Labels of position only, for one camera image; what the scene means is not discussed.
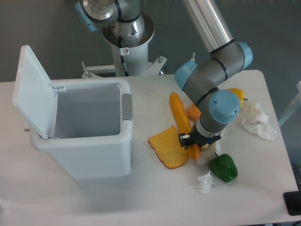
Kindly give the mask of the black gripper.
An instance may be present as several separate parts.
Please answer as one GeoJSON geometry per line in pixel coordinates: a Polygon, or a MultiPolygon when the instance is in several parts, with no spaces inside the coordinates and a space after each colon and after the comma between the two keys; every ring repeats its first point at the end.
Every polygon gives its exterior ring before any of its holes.
{"type": "Polygon", "coordinates": [[[189,134],[185,133],[179,133],[178,134],[180,146],[184,147],[185,150],[187,150],[192,145],[199,145],[203,146],[206,144],[212,145],[213,143],[219,141],[221,139],[221,134],[213,134],[210,137],[205,137],[201,135],[197,131],[190,132],[189,134]]]}

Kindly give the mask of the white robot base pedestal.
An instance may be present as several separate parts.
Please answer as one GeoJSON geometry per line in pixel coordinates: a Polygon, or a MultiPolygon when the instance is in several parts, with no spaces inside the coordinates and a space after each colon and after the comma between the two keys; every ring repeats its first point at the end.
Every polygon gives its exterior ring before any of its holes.
{"type": "Polygon", "coordinates": [[[155,76],[162,75],[167,58],[158,56],[154,62],[148,61],[148,45],[134,48],[112,47],[113,65],[83,66],[82,78],[155,76]]]}

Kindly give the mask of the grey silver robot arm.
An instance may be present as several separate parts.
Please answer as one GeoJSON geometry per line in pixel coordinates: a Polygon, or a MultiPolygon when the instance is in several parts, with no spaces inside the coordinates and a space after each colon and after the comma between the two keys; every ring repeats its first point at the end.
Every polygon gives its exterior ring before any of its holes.
{"type": "MultiPolygon", "coordinates": [[[[248,67],[253,54],[245,43],[235,41],[213,0],[186,0],[184,6],[211,56],[202,65],[184,63],[174,75],[177,85],[201,111],[193,127],[179,135],[180,145],[188,148],[218,141],[221,131],[235,119],[239,99],[218,86],[248,67]]],[[[91,32],[102,29],[111,45],[117,76],[147,75],[148,53],[138,54],[135,48],[148,44],[154,26],[141,11],[140,1],[80,0],[75,8],[91,32]]]]}

